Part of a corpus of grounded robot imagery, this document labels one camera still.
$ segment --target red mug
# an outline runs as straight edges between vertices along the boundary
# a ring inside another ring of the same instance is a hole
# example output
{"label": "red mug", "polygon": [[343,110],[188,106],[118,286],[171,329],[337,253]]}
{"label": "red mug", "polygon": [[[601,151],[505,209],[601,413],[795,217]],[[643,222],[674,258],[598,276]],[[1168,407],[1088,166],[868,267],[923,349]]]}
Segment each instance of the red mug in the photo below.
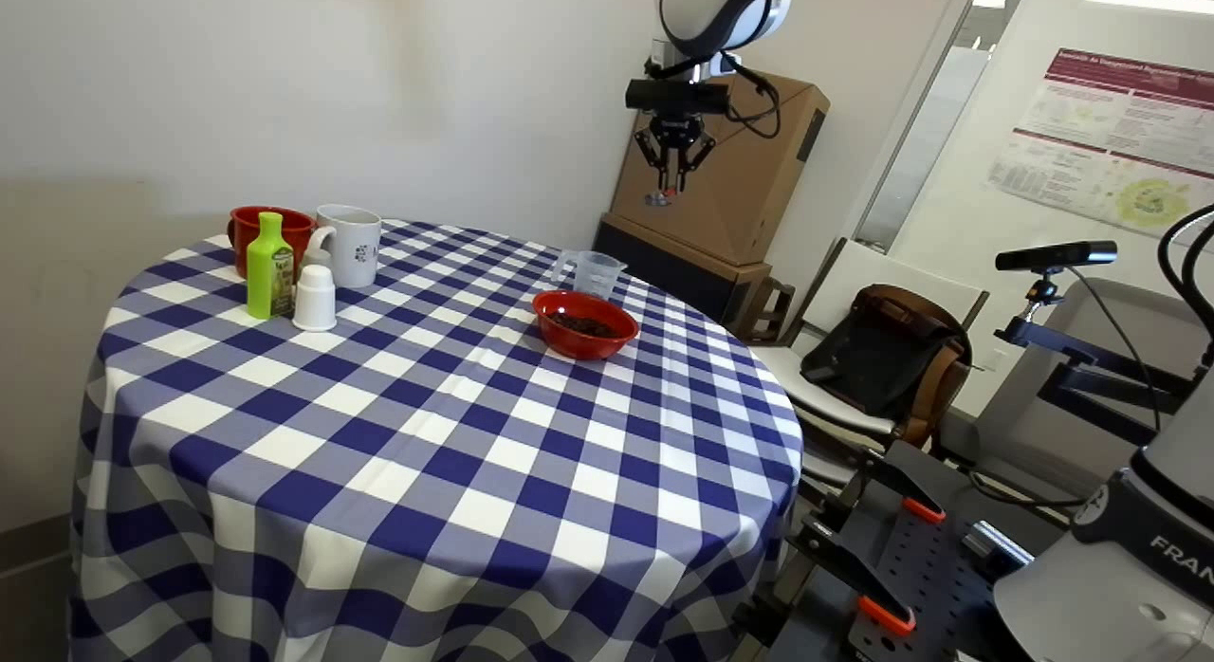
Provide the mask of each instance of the red mug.
{"label": "red mug", "polygon": [[257,215],[262,211],[273,211],[283,215],[283,239],[295,250],[295,277],[300,275],[300,264],[304,261],[304,250],[307,249],[307,241],[316,230],[316,220],[307,214],[283,209],[280,206],[238,206],[232,210],[228,221],[228,239],[232,249],[236,250],[236,272],[242,278],[249,277],[245,262],[245,250],[249,243],[257,239],[261,233],[261,224]]}

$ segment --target red bowl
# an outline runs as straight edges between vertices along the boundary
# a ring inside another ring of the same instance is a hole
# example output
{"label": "red bowl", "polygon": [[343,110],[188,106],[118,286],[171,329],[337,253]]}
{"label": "red bowl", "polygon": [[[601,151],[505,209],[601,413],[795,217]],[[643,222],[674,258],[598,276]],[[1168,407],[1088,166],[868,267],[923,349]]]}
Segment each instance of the red bowl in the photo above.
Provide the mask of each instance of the red bowl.
{"label": "red bowl", "polygon": [[[535,295],[532,309],[539,319],[539,332],[554,351],[569,358],[592,361],[607,358],[632,341],[640,330],[632,317],[609,301],[569,290],[550,290]],[[554,313],[594,318],[615,332],[618,338],[596,338],[552,321]]]}

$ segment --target black bag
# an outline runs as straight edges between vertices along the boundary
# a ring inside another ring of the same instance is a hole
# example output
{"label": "black bag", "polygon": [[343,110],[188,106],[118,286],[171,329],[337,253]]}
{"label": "black bag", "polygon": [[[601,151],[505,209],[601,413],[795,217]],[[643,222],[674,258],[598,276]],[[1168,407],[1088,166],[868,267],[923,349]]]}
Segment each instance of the black bag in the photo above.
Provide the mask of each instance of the black bag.
{"label": "black bag", "polygon": [[909,290],[869,285],[801,360],[801,377],[901,424],[902,438],[919,446],[935,434],[970,362],[969,339],[949,312]]}

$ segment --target poster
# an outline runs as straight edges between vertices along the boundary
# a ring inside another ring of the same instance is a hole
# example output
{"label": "poster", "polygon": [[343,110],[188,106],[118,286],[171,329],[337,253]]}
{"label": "poster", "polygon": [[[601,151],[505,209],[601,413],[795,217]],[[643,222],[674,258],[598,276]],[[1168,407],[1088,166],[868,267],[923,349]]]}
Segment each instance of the poster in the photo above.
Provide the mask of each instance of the poster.
{"label": "poster", "polygon": [[1214,73],[1062,49],[988,181],[1161,236],[1214,204]]}

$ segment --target round table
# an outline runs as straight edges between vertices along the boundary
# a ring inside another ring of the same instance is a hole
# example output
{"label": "round table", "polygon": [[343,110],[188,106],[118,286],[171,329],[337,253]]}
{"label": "round table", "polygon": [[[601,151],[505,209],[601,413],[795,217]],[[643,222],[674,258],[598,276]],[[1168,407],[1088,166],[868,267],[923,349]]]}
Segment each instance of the round table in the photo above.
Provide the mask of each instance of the round table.
{"label": "round table", "polygon": [[801,431],[750,351],[624,276],[606,362],[531,310],[558,250],[385,221],[330,333],[244,311],[223,237],[106,321],[73,494],[78,660],[715,660]]}

